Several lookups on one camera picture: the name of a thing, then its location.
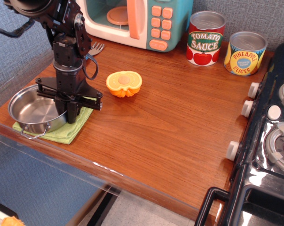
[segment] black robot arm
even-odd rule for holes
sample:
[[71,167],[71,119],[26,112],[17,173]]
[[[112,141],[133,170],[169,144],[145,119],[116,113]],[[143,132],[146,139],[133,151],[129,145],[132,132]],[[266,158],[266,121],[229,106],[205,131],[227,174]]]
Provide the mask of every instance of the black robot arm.
[[38,94],[52,98],[59,114],[74,123],[81,107],[100,110],[102,93],[86,82],[92,39],[75,0],[4,0],[9,9],[42,24],[54,52],[55,78],[38,78]]

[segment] can lid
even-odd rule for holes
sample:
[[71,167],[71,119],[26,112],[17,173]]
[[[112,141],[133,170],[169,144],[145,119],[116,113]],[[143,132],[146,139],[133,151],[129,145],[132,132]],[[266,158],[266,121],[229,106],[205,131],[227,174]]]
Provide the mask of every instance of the can lid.
[[212,11],[200,11],[192,14],[190,22],[199,30],[218,29],[226,24],[225,17]]
[[244,51],[259,51],[265,49],[268,41],[254,32],[236,32],[230,36],[231,45]]

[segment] microwave window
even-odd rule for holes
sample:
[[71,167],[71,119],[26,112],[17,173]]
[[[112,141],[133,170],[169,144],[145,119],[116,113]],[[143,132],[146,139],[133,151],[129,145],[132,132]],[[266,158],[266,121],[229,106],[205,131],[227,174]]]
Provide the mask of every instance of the microwave window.
[[97,24],[129,30],[126,0],[87,0],[87,12]]

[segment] microwave buttons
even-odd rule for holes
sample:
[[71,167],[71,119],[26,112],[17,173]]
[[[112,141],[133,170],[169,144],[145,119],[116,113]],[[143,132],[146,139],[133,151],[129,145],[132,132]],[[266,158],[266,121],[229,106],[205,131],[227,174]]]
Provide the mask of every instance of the microwave buttons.
[[153,38],[159,38],[160,35],[161,35],[161,31],[159,29],[157,29],[157,28],[151,29],[151,36]]
[[163,20],[162,21],[162,28],[165,30],[170,30],[172,26],[172,21],[171,20]]
[[152,18],[151,19],[151,26],[160,27],[161,26],[161,20],[159,18]]
[[163,14],[162,16],[166,19],[171,19],[172,18],[172,15],[173,15],[173,9],[172,8],[164,8],[163,9]]
[[150,40],[150,47],[156,50],[165,51],[168,47],[167,42],[162,40]]
[[162,8],[160,6],[153,6],[151,8],[151,14],[153,16],[161,16]]
[[170,31],[162,31],[161,38],[164,40],[170,40],[171,32]]

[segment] metal pot handle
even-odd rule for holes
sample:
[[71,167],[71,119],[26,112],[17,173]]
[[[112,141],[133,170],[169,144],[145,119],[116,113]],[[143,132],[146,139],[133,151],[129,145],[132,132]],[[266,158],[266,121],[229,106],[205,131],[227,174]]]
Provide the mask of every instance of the metal pot handle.
[[49,125],[49,123],[47,123],[47,124],[46,124],[46,128],[45,128],[45,131],[44,131],[42,134],[38,134],[38,135],[36,135],[35,137],[31,137],[31,136],[28,136],[27,134],[24,133],[24,128],[25,128],[26,126],[27,126],[27,125],[25,124],[25,125],[22,127],[22,130],[21,130],[21,133],[20,133],[20,134],[21,134],[23,137],[26,137],[27,139],[30,139],[30,140],[45,135],[45,134],[47,133],[47,130],[51,128],[51,126]]

